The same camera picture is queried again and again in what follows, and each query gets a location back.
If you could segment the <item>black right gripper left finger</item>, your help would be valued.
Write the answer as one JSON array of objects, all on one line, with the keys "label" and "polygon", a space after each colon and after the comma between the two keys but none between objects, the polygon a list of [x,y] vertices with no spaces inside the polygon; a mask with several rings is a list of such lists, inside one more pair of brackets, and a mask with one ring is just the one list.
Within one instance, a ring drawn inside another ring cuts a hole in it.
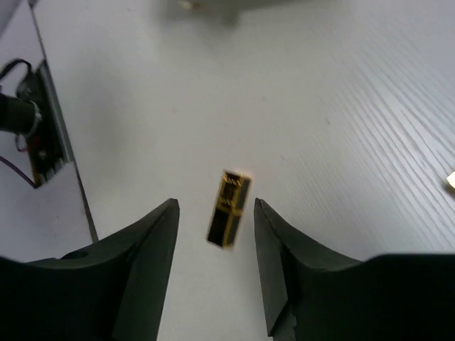
[{"label": "black right gripper left finger", "polygon": [[62,258],[2,258],[1,339],[155,340],[178,221],[172,198]]}]

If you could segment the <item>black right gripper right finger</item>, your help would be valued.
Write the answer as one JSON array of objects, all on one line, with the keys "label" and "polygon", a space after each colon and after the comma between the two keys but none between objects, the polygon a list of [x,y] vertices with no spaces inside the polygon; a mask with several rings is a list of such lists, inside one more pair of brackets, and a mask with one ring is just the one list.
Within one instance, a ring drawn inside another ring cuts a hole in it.
[{"label": "black right gripper right finger", "polygon": [[340,254],[256,199],[255,244],[273,340],[453,340],[454,255]]}]

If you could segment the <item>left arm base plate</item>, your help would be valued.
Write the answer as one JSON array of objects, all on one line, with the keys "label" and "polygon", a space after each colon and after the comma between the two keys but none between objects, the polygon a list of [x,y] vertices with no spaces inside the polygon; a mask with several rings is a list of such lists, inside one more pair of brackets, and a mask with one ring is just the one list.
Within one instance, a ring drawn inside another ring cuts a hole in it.
[{"label": "left arm base plate", "polygon": [[47,183],[65,164],[75,160],[46,61],[19,83],[16,94],[19,99],[37,104],[42,115],[35,135],[19,145],[28,155],[32,180],[39,187]]}]

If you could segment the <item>gold patterned square lipstick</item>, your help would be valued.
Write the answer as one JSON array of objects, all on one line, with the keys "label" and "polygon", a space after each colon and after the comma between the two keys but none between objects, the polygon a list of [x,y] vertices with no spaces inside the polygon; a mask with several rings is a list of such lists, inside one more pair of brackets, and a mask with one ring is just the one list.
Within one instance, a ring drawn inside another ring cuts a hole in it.
[{"label": "gold patterned square lipstick", "polygon": [[223,171],[206,236],[207,242],[221,249],[233,247],[251,184],[252,179],[247,175]]}]

